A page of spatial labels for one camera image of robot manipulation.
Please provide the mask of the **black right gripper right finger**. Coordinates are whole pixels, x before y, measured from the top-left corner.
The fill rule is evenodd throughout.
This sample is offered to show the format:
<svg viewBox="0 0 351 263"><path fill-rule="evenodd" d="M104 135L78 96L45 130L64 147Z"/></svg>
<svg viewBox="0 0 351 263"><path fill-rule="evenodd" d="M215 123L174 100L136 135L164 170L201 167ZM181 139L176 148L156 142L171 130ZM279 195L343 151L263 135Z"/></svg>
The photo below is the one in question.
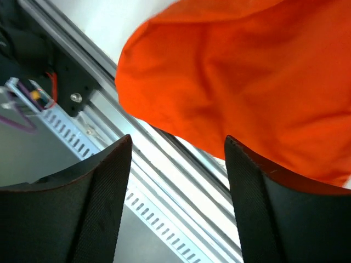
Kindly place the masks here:
<svg viewBox="0 0 351 263"><path fill-rule="evenodd" d="M228 136L244 262L350 262L350 190L296 174Z"/></svg>

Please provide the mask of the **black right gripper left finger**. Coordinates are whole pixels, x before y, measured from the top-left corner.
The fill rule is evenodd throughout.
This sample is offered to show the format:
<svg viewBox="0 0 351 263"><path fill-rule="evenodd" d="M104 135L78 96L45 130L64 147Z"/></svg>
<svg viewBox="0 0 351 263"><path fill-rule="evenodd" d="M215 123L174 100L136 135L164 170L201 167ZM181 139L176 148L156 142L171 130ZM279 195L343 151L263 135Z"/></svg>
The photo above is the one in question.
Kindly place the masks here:
<svg viewBox="0 0 351 263"><path fill-rule="evenodd" d="M1 188L1 262L113 262L132 138L32 184Z"/></svg>

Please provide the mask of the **orange shorts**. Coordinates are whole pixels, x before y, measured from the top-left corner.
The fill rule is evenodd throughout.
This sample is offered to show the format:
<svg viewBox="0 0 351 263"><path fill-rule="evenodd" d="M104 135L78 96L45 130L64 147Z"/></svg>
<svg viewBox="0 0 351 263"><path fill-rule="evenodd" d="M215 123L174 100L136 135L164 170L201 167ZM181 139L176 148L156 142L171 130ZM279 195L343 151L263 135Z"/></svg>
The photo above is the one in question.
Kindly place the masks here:
<svg viewBox="0 0 351 263"><path fill-rule="evenodd" d="M215 157L231 135L350 179L350 1L178 1L130 36L115 83L130 115Z"/></svg>

